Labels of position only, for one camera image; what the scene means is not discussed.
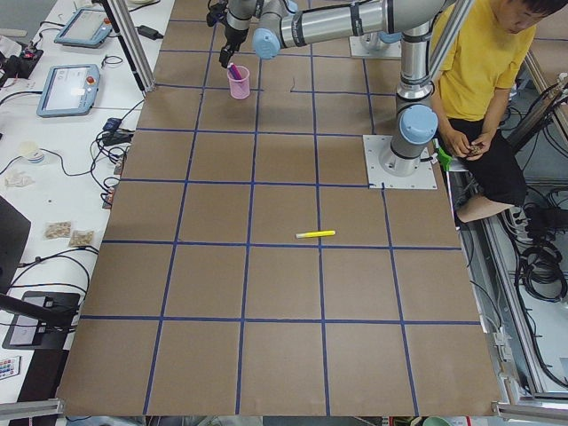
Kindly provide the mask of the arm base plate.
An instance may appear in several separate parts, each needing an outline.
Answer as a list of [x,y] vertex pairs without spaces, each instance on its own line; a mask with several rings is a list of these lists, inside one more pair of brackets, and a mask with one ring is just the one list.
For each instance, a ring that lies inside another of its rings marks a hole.
[[437,190],[428,149],[414,159],[403,159],[391,151],[391,136],[364,135],[367,186],[371,189]]
[[380,39],[352,36],[350,38],[351,56],[360,59],[396,60],[401,58],[400,42],[385,43]]

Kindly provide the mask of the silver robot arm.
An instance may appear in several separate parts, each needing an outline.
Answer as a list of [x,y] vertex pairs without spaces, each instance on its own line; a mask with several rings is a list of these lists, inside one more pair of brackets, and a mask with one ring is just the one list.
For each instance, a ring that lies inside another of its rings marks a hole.
[[438,120],[430,107],[430,25],[441,1],[352,1],[300,10],[292,1],[219,1],[208,5],[209,26],[225,27],[219,61],[227,67],[251,34],[261,59],[283,49],[371,33],[400,33],[400,81],[396,87],[397,125],[389,147],[379,156],[391,175],[412,175],[422,150],[434,137]]

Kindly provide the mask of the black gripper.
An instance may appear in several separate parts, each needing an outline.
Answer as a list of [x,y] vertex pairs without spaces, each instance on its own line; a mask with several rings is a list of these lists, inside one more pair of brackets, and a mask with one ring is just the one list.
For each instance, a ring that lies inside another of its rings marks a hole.
[[240,50],[241,44],[243,43],[243,31],[234,28],[226,28],[225,39],[226,43],[219,55],[219,63],[222,67],[228,67],[233,54]]

